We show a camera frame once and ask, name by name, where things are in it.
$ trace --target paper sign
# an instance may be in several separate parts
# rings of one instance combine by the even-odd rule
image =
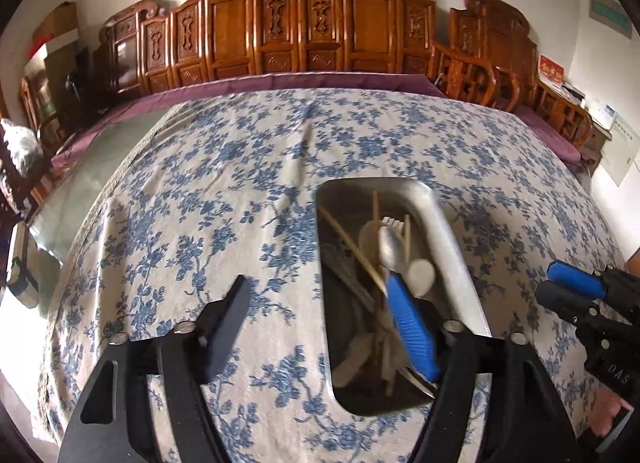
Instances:
[[[620,186],[640,151],[640,136],[618,113],[610,132],[612,138],[602,148],[601,165]]]

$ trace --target blue floral tablecloth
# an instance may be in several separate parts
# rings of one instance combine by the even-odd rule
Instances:
[[[205,390],[234,461],[405,461],[425,409],[351,416],[325,386],[314,191],[350,176],[407,176],[438,191],[494,335],[527,334],[583,427],[594,385],[584,350],[533,290],[552,259],[588,271],[623,260],[566,167],[510,114],[313,89],[181,104],[132,151],[76,237],[54,296],[39,389],[46,428],[62,438],[105,338],[163,335],[244,273],[249,317]],[[176,461],[162,384],[150,378],[149,388],[162,457]],[[477,393],[472,418],[485,403]],[[471,422],[470,446],[480,430]]]

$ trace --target poster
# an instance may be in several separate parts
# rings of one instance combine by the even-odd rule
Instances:
[[[602,148],[601,166],[609,173],[611,179],[620,186],[640,151],[640,136],[616,113],[610,129],[611,141]]]
[[[540,54],[538,62],[538,73],[543,80],[552,82],[553,84],[562,85],[564,80],[564,68],[557,62],[552,61],[547,56]]]
[[[589,0],[589,17],[631,39],[631,20],[616,0]]]

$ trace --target black device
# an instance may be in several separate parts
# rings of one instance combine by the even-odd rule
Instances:
[[[146,389],[146,376],[153,374],[164,378],[181,461],[229,462],[199,386],[224,369],[249,300],[248,282],[239,275],[225,299],[208,303],[195,322],[179,323],[153,339],[114,335],[82,391],[58,462],[159,463]],[[435,326],[444,371],[411,462],[458,461],[479,373],[492,375],[492,387],[478,462],[581,461],[560,397],[524,335],[475,335],[458,321],[434,320],[430,302],[416,305]]]
[[[623,463],[640,457],[640,278],[607,267],[588,274],[560,261],[547,270],[536,298],[546,309],[575,326],[584,345],[584,368],[634,407],[622,409],[608,436],[587,429],[579,439],[585,462]],[[595,300],[627,323],[605,317]]]

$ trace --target purple bedsheet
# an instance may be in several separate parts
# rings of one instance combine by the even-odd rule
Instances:
[[[507,107],[508,100],[502,97],[496,99],[496,108],[503,110]],[[554,154],[567,164],[578,164],[582,155],[578,152],[569,141],[562,138],[553,127],[551,127],[545,119],[537,114],[529,106],[518,104],[513,112],[527,127],[529,127],[538,139],[551,149]]]
[[[215,97],[228,93],[303,88],[380,89],[444,97],[443,93],[425,75],[359,72],[270,73],[205,82],[156,93],[113,108],[95,125],[82,132],[65,151],[54,156],[51,163],[55,167],[63,167],[77,161],[106,126],[122,122],[136,115],[166,109],[187,100]]]

